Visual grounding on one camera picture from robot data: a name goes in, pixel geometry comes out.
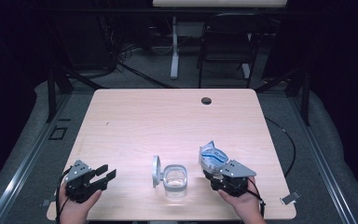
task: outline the human arm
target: human arm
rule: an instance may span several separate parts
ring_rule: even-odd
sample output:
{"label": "human arm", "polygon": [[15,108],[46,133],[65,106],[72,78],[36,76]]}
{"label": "human arm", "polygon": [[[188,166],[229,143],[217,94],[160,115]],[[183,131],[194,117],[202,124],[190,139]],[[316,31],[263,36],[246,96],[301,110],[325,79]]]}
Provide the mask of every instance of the human arm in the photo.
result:
{"label": "human arm", "polygon": [[[255,178],[250,176],[250,180],[255,183]],[[248,190],[256,192],[255,185],[248,180]],[[260,214],[259,200],[250,193],[244,193],[240,197],[233,197],[221,189],[218,190],[219,195],[227,203],[231,204],[237,215],[246,224],[265,224],[266,221]]]}
{"label": "human arm", "polygon": [[95,191],[85,202],[76,203],[68,199],[65,194],[66,183],[60,187],[60,222],[61,224],[84,224],[91,207],[98,202],[102,195],[99,189]]}

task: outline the dark background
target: dark background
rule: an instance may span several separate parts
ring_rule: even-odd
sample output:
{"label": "dark background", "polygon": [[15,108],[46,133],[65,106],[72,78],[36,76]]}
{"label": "dark background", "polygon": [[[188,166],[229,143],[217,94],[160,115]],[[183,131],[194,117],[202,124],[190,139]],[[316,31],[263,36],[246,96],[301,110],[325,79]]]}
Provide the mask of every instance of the dark background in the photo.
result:
{"label": "dark background", "polygon": [[[109,3],[113,4],[110,7],[151,7],[151,1]],[[50,18],[46,25],[39,20],[30,21],[29,15],[21,10],[30,4],[34,2],[0,0],[0,170],[32,111],[34,87],[47,80],[51,66],[48,51],[58,63],[75,69],[106,69],[115,66],[112,55],[119,50],[120,40],[125,38],[147,49],[150,47],[147,27],[151,22],[158,24],[158,18],[145,16],[124,21],[60,16]],[[37,4],[95,7],[91,1],[37,1]],[[318,57],[308,69],[311,90],[321,98],[335,122],[345,161],[358,180],[358,1],[356,4],[289,1],[287,9],[305,13],[329,11],[333,17],[322,23],[283,20],[263,77],[279,77],[299,67],[315,36],[325,35],[323,47],[318,49]],[[106,41],[112,33],[101,30],[101,22],[117,30],[113,35],[115,44]],[[319,33],[326,25],[328,33]],[[77,35],[84,31],[87,35]],[[48,42],[41,42],[41,36]]]}

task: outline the chair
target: chair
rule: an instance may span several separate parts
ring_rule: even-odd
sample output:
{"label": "chair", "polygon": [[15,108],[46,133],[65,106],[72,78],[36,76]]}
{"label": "chair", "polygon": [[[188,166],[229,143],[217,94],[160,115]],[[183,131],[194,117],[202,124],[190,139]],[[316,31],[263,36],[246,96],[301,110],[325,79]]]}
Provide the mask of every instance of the chair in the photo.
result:
{"label": "chair", "polygon": [[255,67],[258,45],[269,28],[268,18],[249,13],[219,13],[203,25],[199,68],[201,88],[203,62],[250,64],[250,74],[244,79],[249,88]]}

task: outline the table top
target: table top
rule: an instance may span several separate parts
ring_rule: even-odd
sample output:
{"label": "table top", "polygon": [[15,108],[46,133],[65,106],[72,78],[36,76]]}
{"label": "table top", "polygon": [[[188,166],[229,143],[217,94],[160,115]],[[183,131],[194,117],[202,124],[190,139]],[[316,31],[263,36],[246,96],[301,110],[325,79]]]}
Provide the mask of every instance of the table top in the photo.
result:
{"label": "table top", "polygon": [[[205,97],[209,105],[201,102]],[[64,170],[76,160],[93,169],[104,164],[109,171],[117,169],[89,220],[239,219],[200,168],[200,147],[211,140],[231,160],[257,172],[256,184],[267,204],[265,219],[296,216],[293,204],[280,201],[289,190],[253,90],[98,90]],[[162,183],[153,188],[156,155],[161,169],[170,164],[187,169],[183,200],[167,198]],[[48,218],[55,216],[51,204]]]}
{"label": "table top", "polygon": [[285,7],[287,0],[153,0],[154,7]]}

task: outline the black hole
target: black hole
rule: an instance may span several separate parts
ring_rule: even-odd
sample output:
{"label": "black hole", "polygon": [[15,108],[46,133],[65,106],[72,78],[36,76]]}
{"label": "black hole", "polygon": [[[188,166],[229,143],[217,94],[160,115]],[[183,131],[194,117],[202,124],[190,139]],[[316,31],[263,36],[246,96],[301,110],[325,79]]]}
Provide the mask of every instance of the black hole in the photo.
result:
{"label": "black hole", "polygon": [[201,99],[201,102],[204,104],[204,105],[210,105],[212,103],[212,100],[211,98],[209,97],[204,97]]}

